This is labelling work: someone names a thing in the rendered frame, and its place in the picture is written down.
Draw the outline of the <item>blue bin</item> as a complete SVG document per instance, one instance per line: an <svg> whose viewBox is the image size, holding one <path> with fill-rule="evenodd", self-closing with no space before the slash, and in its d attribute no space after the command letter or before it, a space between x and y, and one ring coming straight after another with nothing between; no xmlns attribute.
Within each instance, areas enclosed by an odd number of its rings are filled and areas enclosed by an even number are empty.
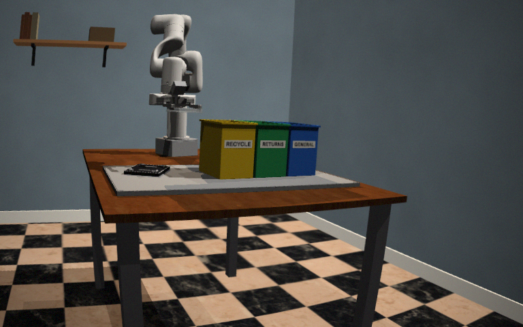
<svg viewBox="0 0 523 327"><path fill-rule="evenodd" d="M288 123L288 122L276 122ZM286 176L315 175L320 125L302 123L289 126Z"/></svg>

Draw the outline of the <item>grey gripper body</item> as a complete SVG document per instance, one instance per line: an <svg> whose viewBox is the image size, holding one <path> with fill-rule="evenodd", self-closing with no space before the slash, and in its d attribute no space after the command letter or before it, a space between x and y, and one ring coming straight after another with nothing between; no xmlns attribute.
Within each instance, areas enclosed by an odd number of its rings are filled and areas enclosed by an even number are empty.
<svg viewBox="0 0 523 327"><path fill-rule="evenodd" d="M162 105L163 97L175 97L175 106L189 106L189 103L186 104L177 104L177 98L178 97L186 97L186 99L193 98L193 105L195 105L195 95L173 95L168 93L160 93L160 94L149 94L149 105ZM156 102L157 100L157 102Z"/></svg>

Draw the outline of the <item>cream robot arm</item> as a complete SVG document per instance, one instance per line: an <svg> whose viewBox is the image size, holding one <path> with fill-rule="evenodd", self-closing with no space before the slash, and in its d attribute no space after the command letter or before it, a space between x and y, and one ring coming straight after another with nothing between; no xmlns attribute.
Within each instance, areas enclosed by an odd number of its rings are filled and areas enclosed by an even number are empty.
<svg viewBox="0 0 523 327"><path fill-rule="evenodd" d="M156 15L151 20L152 34L164 34L163 41L154 48L150 58L150 74L152 77L161 78L162 93L184 95L199 93L202 90L202 56L197 51L186 51L186 39L190 28L191 17L188 15ZM169 57L158 59L167 53ZM186 71L192 74L186 74ZM187 113L168 112L167 135L163 138L189 139Z"/></svg>

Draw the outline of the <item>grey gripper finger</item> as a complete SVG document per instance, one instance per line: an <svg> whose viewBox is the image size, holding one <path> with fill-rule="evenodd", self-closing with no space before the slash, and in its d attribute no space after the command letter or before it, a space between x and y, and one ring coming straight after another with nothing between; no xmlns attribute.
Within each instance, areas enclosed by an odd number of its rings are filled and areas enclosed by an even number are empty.
<svg viewBox="0 0 523 327"><path fill-rule="evenodd" d="M189 103L190 108L202 109L202 105L193 105L193 99L186 99L186 97L178 97L177 104L186 104Z"/></svg>
<svg viewBox="0 0 523 327"><path fill-rule="evenodd" d="M175 97L163 97L162 106L175 110Z"/></svg>

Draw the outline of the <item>green returns bin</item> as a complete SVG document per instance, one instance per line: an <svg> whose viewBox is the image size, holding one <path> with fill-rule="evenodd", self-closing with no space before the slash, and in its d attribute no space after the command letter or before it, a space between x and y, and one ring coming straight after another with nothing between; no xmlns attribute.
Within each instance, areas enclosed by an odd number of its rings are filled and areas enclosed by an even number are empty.
<svg viewBox="0 0 523 327"><path fill-rule="evenodd" d="M258 123L255 129L255 152L253 177L286 176L287 147L290 124L273 124L266 121Z"/></svg>

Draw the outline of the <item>yellow open-top bin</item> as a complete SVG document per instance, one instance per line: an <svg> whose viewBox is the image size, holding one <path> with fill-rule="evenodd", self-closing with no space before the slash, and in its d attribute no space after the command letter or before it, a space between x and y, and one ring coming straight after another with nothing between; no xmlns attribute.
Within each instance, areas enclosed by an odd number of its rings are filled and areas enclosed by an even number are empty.
<svg viewBox="0 0 523 327"><path fill-rule="evenodd" d="M218 179L253 178L255 129L258 123L200 121L199 171Z"/></svg>

